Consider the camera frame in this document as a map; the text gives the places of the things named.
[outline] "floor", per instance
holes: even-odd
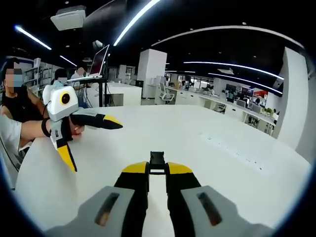
[[[155,99],[142,99],[141,105],[155,105]]]

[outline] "black ceiling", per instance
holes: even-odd
[[[126,11],[106,24],[107,16],[89,24],[88,29],[58,31],[50,17],[57,10],[69,6],[86,6],[86,15],[105,5],[109,0],[29,0],[8,8],[5,22],[4,55],[30,58],[62,67],[72,67],[59,57],[63,55],[78,64],[84,57],[93,57],[92,40],[99,39],[113,45],[129,20],[147,4],[148,0],[116,0],[126,4]],[[213,26],[242,25],[261,27],[289,36],[303,44],[310,54],[316,52],[311,30],[314,28],[313,10],[300,1],[291,5],[288,1],[213,1],[213,0],[161,0],[150,9],[116,47],[111,48],[110,66],[127,64],[137,66],[139,54],[147,48],[168,53],[168,70],[196,71],[200,76],[207,73],[221,74],[210,65],[183,64],[184,61],[213,61],[239,64],[279,74],[285,46],[301,51],[300,47],[281,37],[251,30],[213,30],[194,33],[162,42],[170,36]],[[14,31],[20,24],[25,30],[45,42],[52,50],[33,42]],[[275,78],[249,70],[232,68],[235,77],[249,79],[272,86]]]

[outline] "monitor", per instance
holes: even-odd
[[[252,97],[252,96],[253,96],[253,89],[249,89],[249,88],[247,88],[247,87],[243,87],[243,88],[241,89],[241,93],[244,94],[244,95],[246,95],[246,96]]]
[[[97,76],[102,73],[102,67],[105,63],[105,56],[107,55],[109,46],[110,45],[105,46],[95,54],[90,70],[90,76]]]
[[[235,91],[236,91],[236,86],[226,84],[226,90],[229,90],[229,91],[231,91],[231,90],[232,90],[233,92],[235,92]]]

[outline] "white pillar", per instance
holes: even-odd
[[[284,77],[283,95],[273,136],[295,150],[303,132],[308,106],[305,57],[286,47],[280,75]]]
[[[178,80],[178,74],[171,74],[170,82],[176,83]]]
[[[122,79],[124,83],[126,79],[126,65],[120,65],[118,68],[118,79]]]
[[[157,76],[164,76],[167,53],[147,49],[140,53],[137,80],[144,81],[142,97],[154,98],[156,88],[149,86]]]

